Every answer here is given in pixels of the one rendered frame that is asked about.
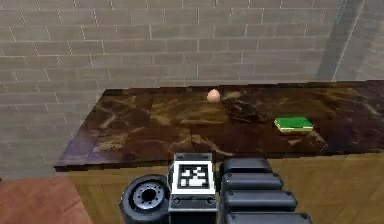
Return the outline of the wooden counter with marble top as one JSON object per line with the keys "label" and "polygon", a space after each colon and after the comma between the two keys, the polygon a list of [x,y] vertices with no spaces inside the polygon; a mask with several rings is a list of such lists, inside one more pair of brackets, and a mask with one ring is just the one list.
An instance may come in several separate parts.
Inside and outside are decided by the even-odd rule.
{"label": "wooden counter with marble top", "polygon": [[[107,89],[59,172],[164,172],[176,153],[264,157],[314,224],[384,224],[384,81]],[[281,132],[278,117],[306,117]]]}

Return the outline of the pink round egg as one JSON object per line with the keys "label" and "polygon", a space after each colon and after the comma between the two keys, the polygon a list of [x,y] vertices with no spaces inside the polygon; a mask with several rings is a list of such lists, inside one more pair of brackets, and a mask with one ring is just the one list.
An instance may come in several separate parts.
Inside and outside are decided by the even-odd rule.
{"label": "pink round egg", "polygon": [[221,95],[218,90],[212,89],[207,94],[207,100],[210,103],[218,103],[221,99]]}

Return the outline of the green yellow sponge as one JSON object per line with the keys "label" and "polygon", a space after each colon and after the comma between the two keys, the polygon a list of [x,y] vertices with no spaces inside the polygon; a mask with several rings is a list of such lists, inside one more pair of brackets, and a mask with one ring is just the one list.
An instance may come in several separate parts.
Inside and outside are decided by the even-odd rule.
{"label": "green yellow sponge", "polygon": [[306,117],[278,117],[274,124],[281,132],[307,132],[314,127]]}

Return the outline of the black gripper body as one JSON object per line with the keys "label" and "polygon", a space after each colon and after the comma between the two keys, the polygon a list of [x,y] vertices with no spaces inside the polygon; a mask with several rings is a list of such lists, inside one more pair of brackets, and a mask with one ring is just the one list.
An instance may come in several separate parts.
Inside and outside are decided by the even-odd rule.
{"label": "black gripper body", "polygon": [[136,178],[121,194],[119,207],[124,224],[169,224],[169,196],[165,176]]}

